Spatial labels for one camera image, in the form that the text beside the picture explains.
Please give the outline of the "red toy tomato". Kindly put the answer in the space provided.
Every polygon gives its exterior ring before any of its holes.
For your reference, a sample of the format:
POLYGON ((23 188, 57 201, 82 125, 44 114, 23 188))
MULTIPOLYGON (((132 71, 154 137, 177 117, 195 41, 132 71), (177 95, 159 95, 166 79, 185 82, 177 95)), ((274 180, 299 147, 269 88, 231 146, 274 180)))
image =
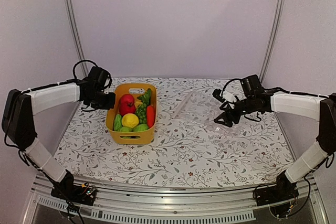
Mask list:
POLYGON ((136 111, 135 99, 131 94, 124 94, 120 98, 119 113, 121 116, 126 114, 134 114, 136 111))

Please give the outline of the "clear zip top bag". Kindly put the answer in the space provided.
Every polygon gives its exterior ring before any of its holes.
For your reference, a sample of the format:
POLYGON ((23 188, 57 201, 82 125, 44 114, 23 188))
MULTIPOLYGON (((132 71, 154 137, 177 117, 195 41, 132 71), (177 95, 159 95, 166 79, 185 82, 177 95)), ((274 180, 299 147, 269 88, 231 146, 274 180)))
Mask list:
POLYGON ((222 105, 209 92, 201 92, 200 90, 191 91, 177 106, 172 118, 178 120, 186 120, 196 123, 207 131, 229 136, 238 136, 241 125, 234 124, 227 127, 214 122, 223 111, 219 109, 222 105))

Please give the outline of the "yellow toy lemon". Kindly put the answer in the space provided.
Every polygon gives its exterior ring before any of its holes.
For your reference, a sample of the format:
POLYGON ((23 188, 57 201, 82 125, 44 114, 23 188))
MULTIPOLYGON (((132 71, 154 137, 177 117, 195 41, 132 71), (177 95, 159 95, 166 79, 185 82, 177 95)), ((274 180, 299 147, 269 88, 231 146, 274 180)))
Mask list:
POLYGON ((121 123, 122 123, 122 126, 134 128, 139 124, 139 118, 137 117, 137 115, 133 113, 128 113, 122 117, 121 123))

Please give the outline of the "yellow plastic basket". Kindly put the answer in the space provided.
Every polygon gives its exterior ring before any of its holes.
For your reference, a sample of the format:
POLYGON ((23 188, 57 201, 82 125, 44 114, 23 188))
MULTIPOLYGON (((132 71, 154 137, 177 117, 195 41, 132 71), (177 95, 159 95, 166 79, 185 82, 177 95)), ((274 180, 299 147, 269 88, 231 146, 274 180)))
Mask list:
POLYGON ((127 83, 121 84, 117 86, 115 89, 115 106, 113 109, 110 109, 107 112, 106 117, 106 127, 108 128, 113 140, 118 144, 129 144, 129 145, 137 145, 137 144, 149 144, 154 139, 154 125, 146 131, 142 132, 116 132, 113 130, 114 118, 119 113, 119 105, 120 98, 124 94, 131 94, 135 99, 135 107, 137 107, 142 103, 137 99, 138 96, 142 95, 148 88, 152 90, 151 95, 151 104, 155 109, 155 121, 157 115, 157 90, 156 87, 151 84, 145 83, 127 83))

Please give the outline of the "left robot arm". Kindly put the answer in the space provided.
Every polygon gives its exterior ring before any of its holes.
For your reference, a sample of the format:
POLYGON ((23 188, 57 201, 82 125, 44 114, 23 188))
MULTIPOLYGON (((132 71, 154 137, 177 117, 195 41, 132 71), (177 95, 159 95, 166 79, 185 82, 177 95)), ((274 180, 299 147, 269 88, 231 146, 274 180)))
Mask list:
POLYGON ((76 103, 92 109, 108 110, 114 107, 116 95, 89 84, 54 84, 49 87, 20 91, 12 89, 7 95, 2 129, 12 146, 22 151, 38 169, 58 184, 57 190, 67 200, 78 195, 78 188, 66 177, 66 169, 50 153, 53 144, 48 137, 63 125, 61 112, 71 109, 76 103))

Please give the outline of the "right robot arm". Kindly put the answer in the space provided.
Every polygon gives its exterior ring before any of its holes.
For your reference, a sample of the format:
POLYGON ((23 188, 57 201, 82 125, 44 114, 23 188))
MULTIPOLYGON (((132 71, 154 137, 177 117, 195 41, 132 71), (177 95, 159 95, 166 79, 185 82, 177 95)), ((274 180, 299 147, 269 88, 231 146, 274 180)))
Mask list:
POLYGON ((277 176, 271 190, 276 201, 291 194, 292 186, 306 175, 316 171, 335 153, 335 97, 295 93, 281 88, 251 89, 245 91, 243 99, 234 97, 220 89, 213 91, 213 97, 221 102, 222 113, 215 123, 232 127, 242 116, 256 113, 274 113, 298 118, 300 122, 311 121, 316 129, 316 139, 290 166, 277 176))

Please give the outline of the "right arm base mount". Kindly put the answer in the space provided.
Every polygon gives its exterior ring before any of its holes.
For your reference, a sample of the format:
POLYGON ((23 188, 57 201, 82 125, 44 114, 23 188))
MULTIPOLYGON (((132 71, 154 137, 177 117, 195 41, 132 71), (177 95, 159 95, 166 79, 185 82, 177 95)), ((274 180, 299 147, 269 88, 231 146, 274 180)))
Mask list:
POLYGON ((296 184, 291 183, 285 176, 285 172, 282 172, 277 176, 274 186, 267 186, 265 184, 257 186, 253 191, 253 198, 257 206, 286 201, 284 204, 271 207, 270 212, 278 219, 287 218, 291 214, 299 196, 296 184))

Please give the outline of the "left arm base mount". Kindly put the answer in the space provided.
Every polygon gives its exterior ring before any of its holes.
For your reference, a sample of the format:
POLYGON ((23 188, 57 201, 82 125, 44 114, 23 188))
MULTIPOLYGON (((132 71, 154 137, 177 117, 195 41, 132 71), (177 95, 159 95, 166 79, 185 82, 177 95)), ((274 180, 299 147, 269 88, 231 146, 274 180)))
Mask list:
POLYGON ((87 182, 81 185, 74 184, 74 177, 66 170, 65 177, 60 182, 53 182, 51 196, 72 203, 93 206, 97 188, 87 182))

